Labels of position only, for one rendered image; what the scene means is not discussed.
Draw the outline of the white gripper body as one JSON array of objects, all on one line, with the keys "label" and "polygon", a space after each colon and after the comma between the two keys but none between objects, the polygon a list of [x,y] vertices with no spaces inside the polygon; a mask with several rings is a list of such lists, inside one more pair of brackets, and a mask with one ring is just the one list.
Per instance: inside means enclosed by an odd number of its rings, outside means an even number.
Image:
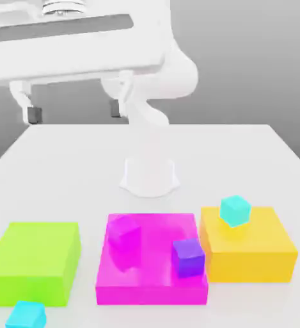
[{"label": "white gripper body", "polygon": [[155,14],[137,6],[89,7],[68,17],[0,6],[0,85],[157,70],[166,52],[161,28]]}]

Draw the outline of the small magenta cube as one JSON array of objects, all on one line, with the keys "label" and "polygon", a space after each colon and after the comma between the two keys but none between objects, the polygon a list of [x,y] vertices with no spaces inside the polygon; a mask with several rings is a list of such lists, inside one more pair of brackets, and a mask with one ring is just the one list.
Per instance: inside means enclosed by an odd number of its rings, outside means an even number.
[{"label": "small magenta cube", "polygon": [[118,215],[107,225],[109,254],[116,267],[126,272],[141,264],[141,225],[133,215]]}]

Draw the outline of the small turquoise cube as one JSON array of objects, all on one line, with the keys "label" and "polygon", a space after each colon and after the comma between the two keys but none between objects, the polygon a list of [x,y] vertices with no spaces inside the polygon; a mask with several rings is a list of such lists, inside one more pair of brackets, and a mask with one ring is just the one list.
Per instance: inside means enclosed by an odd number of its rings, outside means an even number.
[{"label": "small turquoise cube", "polygon": [[221,200],[219,217],[230,227],[238,227],[249,222],[251,204],[239,195],[225,197]]}]

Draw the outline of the small purple cube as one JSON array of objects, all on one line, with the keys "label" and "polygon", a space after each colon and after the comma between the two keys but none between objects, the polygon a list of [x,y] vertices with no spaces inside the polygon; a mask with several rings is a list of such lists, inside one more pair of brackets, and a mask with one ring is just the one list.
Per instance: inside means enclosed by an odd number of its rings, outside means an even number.
[{"label": "small purple cube", "polygon": [[205,253],[196,238],[172,242],[172,266],[179,278],[202,275],[205,266]]}]

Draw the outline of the small sky blue cube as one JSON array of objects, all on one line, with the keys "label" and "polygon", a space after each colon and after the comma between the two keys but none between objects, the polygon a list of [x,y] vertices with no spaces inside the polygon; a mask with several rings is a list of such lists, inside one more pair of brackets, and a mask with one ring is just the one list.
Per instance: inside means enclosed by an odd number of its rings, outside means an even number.
[{"label": "small sky blue cube", "polygon": [[45,328],[46,323],[43,304],[18,301],[5,323],[5,328]]}]

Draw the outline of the large magenta box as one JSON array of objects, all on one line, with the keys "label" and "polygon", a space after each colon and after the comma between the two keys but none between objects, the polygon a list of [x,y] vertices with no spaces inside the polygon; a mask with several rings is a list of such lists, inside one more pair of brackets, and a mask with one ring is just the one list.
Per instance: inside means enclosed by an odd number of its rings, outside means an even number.
[{"label": "large magenta box", "polygon": [[141,225],[141,264],[120,271],[109,254],[107,226],[95,283],[99,305],[205,305],[207,276],[179,278],[172,266],[172,242],[198,239],[192,213],[111,213],[133,215]]}]

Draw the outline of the large green box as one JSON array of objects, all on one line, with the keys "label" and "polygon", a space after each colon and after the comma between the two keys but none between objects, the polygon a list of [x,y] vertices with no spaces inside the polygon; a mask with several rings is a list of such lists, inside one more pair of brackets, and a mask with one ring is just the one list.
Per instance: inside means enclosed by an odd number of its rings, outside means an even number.
[{"label": "large green box", "polygon": [[0,307],[65,307],[80,256],[78,223],[12,222],[0,239]]}]

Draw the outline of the large orange box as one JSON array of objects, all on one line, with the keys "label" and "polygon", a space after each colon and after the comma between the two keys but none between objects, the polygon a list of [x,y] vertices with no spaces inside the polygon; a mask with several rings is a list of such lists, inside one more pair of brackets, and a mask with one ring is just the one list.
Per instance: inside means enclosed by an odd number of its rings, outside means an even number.
[{"label": "large orange box", "polygon": [[211,283],[289,283],[298,251],[272,207],[253,207],[230,227],[218,207],[201,209],[199,237]]}]

